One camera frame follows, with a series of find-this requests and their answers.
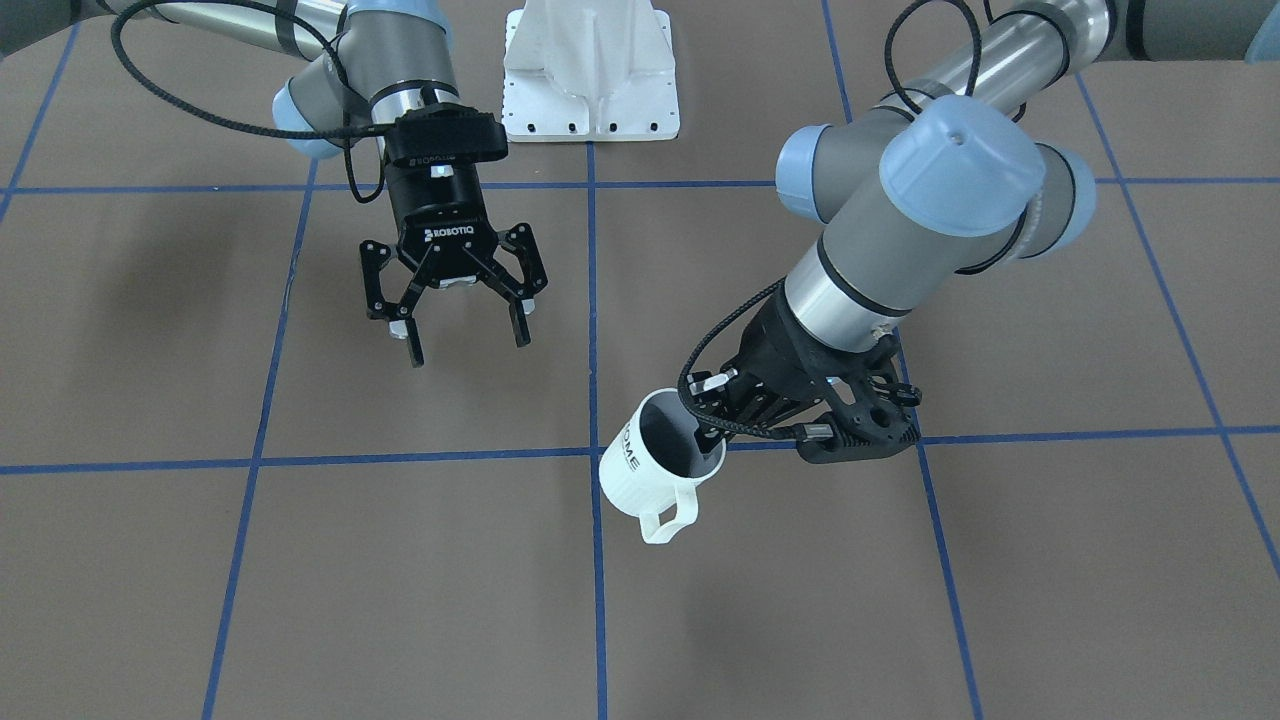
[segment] robotiq logo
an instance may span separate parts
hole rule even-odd
[[[458,234],[475,234],[475,233],[476,233],[475,225],[460,225],[456,228],[435,228],[435,229],[428,228],[424,234],[426,234],[428,238],[433,238],[433,237],[453,237]]]
[[[636,457],[636,451],[631,450],[631,425],[622,428],[622,455],[627,459],[631,470],[640,469],[640,459]]]

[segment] light blue cap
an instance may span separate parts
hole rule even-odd
[[[778,190],[778,200],[787,210],[819,223],[822,218],[813,197],[813,158],[818,151],[818,140],[829,127],[829,124],[809,126],[792,133],[778,154],[773,181]]]
[[[1075,242],[1075,238],[1080,237],[1084,228],[1089,225],[1089,220],[1093,219],[1093,213],[1098,209],[1098,183],[1093,178],[1093,170],[1089,169],[1089,164],[1084,160],[1084,158],[1080,158],[1078,154],[1062,147],[1053,145],[1047,146],[1052,147],[1055,152],[1066,160],[1066,167],[1071,170],[1071,179],[1075,182],[1075,200],[1071,204],[1071,219],[1066,222],[1066,229],[1064,229],[1057,241],[1050,246],[1048,250],[1041,252],[1038,258],[1057,252],[1059,250]]]
[[[1280,3],[1276,3],[1267,19],[1262,20],[1258,35],[1253,36],[1253,42],[1244,54],[1244,61],[1249,64],[1267,60],[1280,60]]]
[[[911,220],[942,234],[980,237],[1023,214],[1044,184],[1044,160],[1004,114],[947,95],[888,143],[879,178]]]
[[[351,0],[351,3],[347,3],[348,15],[369,10],[401,13],[402,15],[422,18],[440,26],[444,29],[444,35],[449,36],[451,41],[453,40],[449,18],[445,17],[444,10],[440,10],[440,4],[436,0]]]
[[[284,83],[284,87],[275,94],[275,100],[271,101],[271,117],[275,119],[275,127],[284,131],[296,132],[315,132],[316,128],[311,127],[311,123],[302,117],[302,111],[293,102],[293,94],[289,92],[289,83]],[[315,158],[316,160],[324,160],[325,158],[333,158],[334,155],[342,152],[342,149],[337,145],[329,142],[328,140],[291,140],[289,145],[294,150],[302,152],[307,158]]]

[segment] brown floor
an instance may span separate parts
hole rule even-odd
[[[1098,213],[902,325],[919,454],[742,443],[663,547],[596,505],[598,446],[819,232],[777,150],[884,92],[905,4],[659,3],[680,138],[484,167],[552,278],[534,343],[484,288],[431,293],[419,370],[364,318],[355,246],[393,227],[340,161],[166,108],[104,19],[5,58],[0,717],[1275,717],[1277,64],[1033,100]],[[443,5],[497,110],[516,3]],[[904,74],[965,41],[947,12]],[[129,32],[251,122],[298,69]]]

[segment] robotic arm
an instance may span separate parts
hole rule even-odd
[[[925,1],[895,23],[887,55]],[[1211,5],[1025,0],[918,78],[899,83],[890,64],[895,91],[859,120],[796,132],[778,158],[777,191],[826,227],[782,281],[698,345],[676,383],[680,402],[655,393],[641,404],[602,457],[605,496],[640,518],[646,542],[667,542],[696,519],[692,488],[718,471],[733,436],[794,441],[809,462],[915,445],[922,393],[893,365],[897,324],[952,274],[1064,247],[1096,206],[1083,159],[1033,142],[1006,115],[1097,60],[1280,59],[1275,0]],[[762,301],[737,354],[695,372],[710,340]],[[814,407],[824,411],[782,425]],[[672,506],[676,516],[659,524]]]
[[[105,14],[119,15],[116,29],[134,15],[150,15],[310,60],[271,108],[278,128],[294,135],[291,143],[323,159],[358,141],[339,137],[342,128],[372,127],[379,135],[398,237],[394,247],[360,243],[369,318],[387,322],[392,336],[407,341],[413,366],[421,366],[413,313],[422,292],[480,282],[507,301],[516,345],[529,345],[527,315],[547,273],[526,223],[498,232],[489,222],[476,164],[506,158],[507,135],[492,114],[462,104],[449,23],[435,0],[97,0],[72,3],[70,12],[65,1],[17,0],[0,5],[0,58]],[[317,29],[334,54],[298,32],[291,15]],[[520,279],[497,260],[498,249],[515,256]],[[393,258],[413,275],[388,299],[380,273]]]

